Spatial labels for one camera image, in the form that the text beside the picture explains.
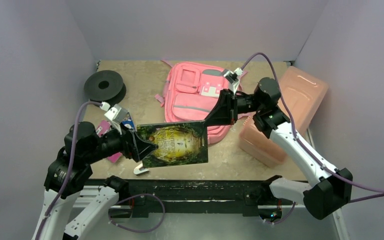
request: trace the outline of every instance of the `green book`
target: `green book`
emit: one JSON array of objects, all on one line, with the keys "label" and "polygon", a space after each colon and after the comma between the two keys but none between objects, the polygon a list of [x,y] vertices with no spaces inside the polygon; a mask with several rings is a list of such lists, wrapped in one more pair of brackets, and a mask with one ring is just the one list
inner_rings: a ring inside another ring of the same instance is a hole
[{"label": "green book", "polygon": [[202,121],[143,124],[137,126],[137,134],[158,145],[142,160],[145,168],[208,163],[207,128]]}]

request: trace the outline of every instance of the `table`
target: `table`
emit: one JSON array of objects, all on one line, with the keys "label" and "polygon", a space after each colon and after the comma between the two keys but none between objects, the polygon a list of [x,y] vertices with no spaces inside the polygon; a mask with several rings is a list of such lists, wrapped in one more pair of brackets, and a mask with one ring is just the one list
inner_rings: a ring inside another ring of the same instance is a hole
[{"label": "table", "polygon": [[[230,70],[235,70],[243,64],[243,62],[234,61],[198,62]],[[286,62],[274,62],[273,65],[279,78],[288,68]],[[152,60],[101,60],[98,71],[101,70],[113,70],[123,77],[127,94],[120,105],[129,110],[136,125],[164,122],[164,108],[160,107],[154,95],[161,95],[170,71],[167,64]],[[252,93],[261,78],[273,77],[267,62],[250,62],[245,70],[248,73],[241,79],[245,93]],[[83,120],[97,127],[102,120],[105,120],[104,111],[89,105]],[[261,181],[274,175],[281,175],[290,180],[305,180],[303,173],[291,159],[287,159],[283,165],[269,168],[240,149],[238,135],[244,122],[245,119],[239,119],[221,142],[208,148],[208,163],[150,168],[150,172],[136,176],[133,169],[138,163],[132,159],[121,157],[116,163],[103,159],[92,164],[91,179],[105,179],[115,175],[122,179]]]}]

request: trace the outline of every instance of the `pink backpack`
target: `pink backpack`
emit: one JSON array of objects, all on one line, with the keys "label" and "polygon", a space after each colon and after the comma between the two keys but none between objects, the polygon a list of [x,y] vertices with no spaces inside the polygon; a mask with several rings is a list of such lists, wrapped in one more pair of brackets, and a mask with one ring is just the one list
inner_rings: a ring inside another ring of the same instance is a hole
[{"label": "pink backpack", "polygon": [[[165,82],[163,97],[155,95],[161,106],[164,106],[165,121],[204,120],[216,105],[220,90],[229,88],[229,81],[223,77],[223,71],[224,68],[196,62],[179,62],[174,65]],[[208,144],[221,141],[230,127],[209,126]]]}]

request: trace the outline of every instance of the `gray wall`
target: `gray wall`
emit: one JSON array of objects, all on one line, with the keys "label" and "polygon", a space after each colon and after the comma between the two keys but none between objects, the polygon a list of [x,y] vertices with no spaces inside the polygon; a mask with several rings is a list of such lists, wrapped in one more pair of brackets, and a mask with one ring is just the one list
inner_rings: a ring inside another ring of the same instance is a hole
[{"label": "gray wall", "polygon": [[64,0],[0,0],[0,240],[30,239],[94,59]]},{"label": "gray wall", "polygon": [[[330,84],[311,123],[317,149],[356,182],[384,188],[384,1],[329,1],[296,65]],[[384,197],[343,214],[351,239],[384,239]]]},{"label": "gray wall", "polygon": [[67,0],[96,59],[295,60],[328,0]]}]

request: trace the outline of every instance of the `plastic container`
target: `plastic container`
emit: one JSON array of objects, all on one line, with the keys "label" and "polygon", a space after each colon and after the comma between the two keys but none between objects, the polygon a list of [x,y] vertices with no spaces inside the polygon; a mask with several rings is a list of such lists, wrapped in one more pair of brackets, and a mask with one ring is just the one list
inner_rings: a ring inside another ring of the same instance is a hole
[{"label": "plastic container", "polygon": [[[329,85],[308,73],[290,66],[279,80],[283,98],[295,120],[295,126],[301,135],[310,125],[310,122],[319,108]],[[288,115],[279,100],[280,109]],[[259,132],[252,117],[243,124],[239,134],[239,147],[265,165],[273,168],[286,161],[287,154],[264,134]]]}]

